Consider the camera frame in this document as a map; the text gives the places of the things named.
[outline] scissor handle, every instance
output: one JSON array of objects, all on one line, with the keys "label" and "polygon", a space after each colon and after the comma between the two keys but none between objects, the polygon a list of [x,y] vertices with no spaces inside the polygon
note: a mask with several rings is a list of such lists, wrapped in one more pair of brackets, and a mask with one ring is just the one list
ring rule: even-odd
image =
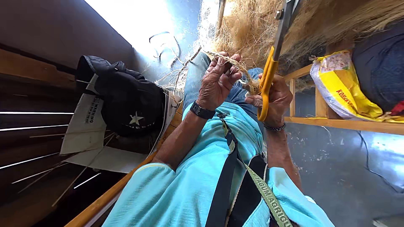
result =
[{"label": "scissor handle", "polygon": [[274,79],[274,75],[276,69],[278,68],[278,62],[274,61],[272,58],[274,54],[274,47],[271,47],[271,50],[268,55],[267,62],[265,64],[264,72],[262,73],[261,80],[259,81],[259,87],[261,88],[261,96],[262,96],[262,109],[258,109],[257,117],[258,120],[263,122],[267,118],[268,114],[268,105],[269,105],[269,89],[271,88],[272,80]]}]

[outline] lanyard clip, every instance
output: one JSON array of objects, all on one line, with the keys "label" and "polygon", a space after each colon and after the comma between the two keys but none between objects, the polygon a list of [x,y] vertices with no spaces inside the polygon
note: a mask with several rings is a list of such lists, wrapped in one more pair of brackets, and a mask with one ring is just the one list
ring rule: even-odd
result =
[{"label": "lanyard clip", "polygon": [[221,121],[223,121],[223,120],[225,119],[226,115],[227,115],[227,114],[225,114],[225,113],[218,113],[216,116],[218,116],[219,119],[220,119]]}]

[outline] person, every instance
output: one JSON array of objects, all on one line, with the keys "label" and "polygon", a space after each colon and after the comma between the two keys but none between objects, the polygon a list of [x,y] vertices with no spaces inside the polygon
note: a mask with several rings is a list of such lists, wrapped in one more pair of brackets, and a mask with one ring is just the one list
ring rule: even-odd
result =
[{"label": "person", "polygon": [[[231,58],[241,60],[238,54]],[[257,79],[263,71],[255,68],[248,72]],[[189,65],[185,83],[183,121],[167,137],[152,162],[133,174],[104,227],[276,226],[263,194],[251,184],[253,178],[242,164],[251,166],[254,159],[260,163],[264,153],[263,135],[267,158],[261,165],[264,166],[261,178],[292,225],[333,226],[325,212],[302,193],[298,168],[292,161],[283,129],[283,114],[292,101],[283,77],[274,77],[267,118],[262,123],[257,120],[262,98],[260,95],[245,97],[240,78],[242,74],[223,57],[210,61],[204,53],[196,56]],[[216,114],[206,119],[198,111],[190,111],[194,105],[202,112]],[[231,146],[218,115],[238,141],[239,161],[230,171],[230,179],[222,172],[228,169],[224,166]],[[228,194],[220,194],[225,188]],[[220,206],[225,208],[224,213],[218,209]],[[215,215],[224,224],[211,218]]]}]

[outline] plastic bag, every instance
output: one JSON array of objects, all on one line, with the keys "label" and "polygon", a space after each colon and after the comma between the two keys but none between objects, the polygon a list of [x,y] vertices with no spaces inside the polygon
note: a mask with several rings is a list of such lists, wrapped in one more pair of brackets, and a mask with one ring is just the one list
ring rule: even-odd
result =
[{"label": "plastic bag", "polygon": [[310,75],[324,100],[343,119],[404,123],[404,116],[383,114],[378,105],[365,97],[349,51],[317,58]]}]

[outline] white star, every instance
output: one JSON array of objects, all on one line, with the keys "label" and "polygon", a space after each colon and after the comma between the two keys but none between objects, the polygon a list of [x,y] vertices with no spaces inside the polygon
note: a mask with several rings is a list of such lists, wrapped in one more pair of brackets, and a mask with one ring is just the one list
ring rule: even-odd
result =
[{"label": "white star", "polygon": [[134,116],[132,116],[132,115],[129,115],[129,116],[132,118],[132,120],[130,121],[129,124],[136,123],[137,125],[139,125],[139,120],[144,118],[144,117],[138,117],[137,112],[135,112]]}]

